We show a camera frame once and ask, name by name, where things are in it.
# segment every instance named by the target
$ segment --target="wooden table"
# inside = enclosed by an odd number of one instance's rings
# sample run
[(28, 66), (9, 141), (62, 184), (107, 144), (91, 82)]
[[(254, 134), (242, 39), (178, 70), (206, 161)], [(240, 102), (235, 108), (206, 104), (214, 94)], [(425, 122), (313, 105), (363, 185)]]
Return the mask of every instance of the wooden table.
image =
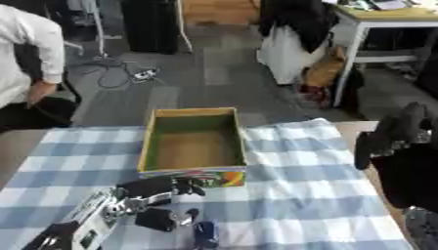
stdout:
[[(348, 46), (343, 71), (337, 82), (334, 106), (339, 106), (348, 75), (353, 63), (394, 63), (419, 61), (418, 68), (422, 68), (430, 55), (432, 45), (438, 36), (438, 15), (422, 8), (406, 8), (393, 11), (361, 11), (345, 6), (335, 6), (339, 17), (353, 25), (356, 29), (354, 38)], [(370, 28), (391, 27), (435, 27), (424, 48), (420, 50), (360, 52), (362, 42), (367, 38)]]
[[(339, 130), (352, 151), (354, 150), (357, 135), (362, 131), (373, 130), (375, 125), (376, 122), (373, 121), (335, 123), (336, 128)], [(23, 161), (28, 155), (30, 155), (30, 153), (38, 145), (46, 133), (47, 131), (45, 130), (15, 131), (0, 136), (0, 146), (2, 148), (0, 150), (0, 189), (8, 183), (10, 178), (15, 174)], [(412, 242), (409, 234), (404, 229), (403, 215), (401, 211), (391, 206), (383, 195), (378, 174), (375, 169), (371, 167), (366, 170), (365, 173), (370, 179), (371, 183), (374, 185), (385, 206), (399, 225), (405, 237)]]

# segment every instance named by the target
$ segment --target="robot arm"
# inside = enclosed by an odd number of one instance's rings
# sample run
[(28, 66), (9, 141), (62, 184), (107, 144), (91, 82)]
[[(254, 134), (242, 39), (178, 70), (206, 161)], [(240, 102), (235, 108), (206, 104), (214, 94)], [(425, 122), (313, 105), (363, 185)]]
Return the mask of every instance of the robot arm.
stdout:
[(169, 204), (173, 195), (204, 196), (200, 185), (201, 181), (196, 179), (164, 176), (99, 190), (71, 211), (61, 224), (49, 226), (23, 250), (96, 250), (119, 219), (131, 215), (137, 215), (137, 225), (148, 228), (170, 231), (188, 225), (197, 216), (197, 209), (179, 218), (169, 210), (154, 207)]

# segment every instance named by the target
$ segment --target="white shirt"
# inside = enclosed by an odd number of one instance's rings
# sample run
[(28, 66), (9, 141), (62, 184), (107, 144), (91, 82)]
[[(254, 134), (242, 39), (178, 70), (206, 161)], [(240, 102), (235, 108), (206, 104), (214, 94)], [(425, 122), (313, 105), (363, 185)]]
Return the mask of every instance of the white shirt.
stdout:
[(24, 102), (30, 86), (30, 78), (14, 54), (14, 44), (24, 43), (39, 48), (44, 81), (62, 81), (65, 51), (61, 28), (48, 19), (0, 4), (0, 108)]

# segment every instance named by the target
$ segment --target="white bag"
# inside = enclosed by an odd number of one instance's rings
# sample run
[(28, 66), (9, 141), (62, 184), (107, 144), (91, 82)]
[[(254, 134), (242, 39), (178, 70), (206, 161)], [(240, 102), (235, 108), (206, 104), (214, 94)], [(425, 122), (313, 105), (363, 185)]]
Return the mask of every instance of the white bag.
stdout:
[(257, 52), (257, 60), (271, 69), (277, 84), (292, 84), (305, 67), (324, 56), (327, 43), (310, 54), (302, 48), (298, 34), (289, 26), (273, 27)]

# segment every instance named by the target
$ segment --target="black cylinder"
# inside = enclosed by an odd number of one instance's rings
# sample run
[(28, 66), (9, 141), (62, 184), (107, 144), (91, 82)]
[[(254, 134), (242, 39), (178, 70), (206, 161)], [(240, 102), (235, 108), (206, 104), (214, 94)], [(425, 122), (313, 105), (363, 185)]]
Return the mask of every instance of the black cylinder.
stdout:
[(175, 0), (122, 0), (121, 9), (131, 51), (176, 53)]

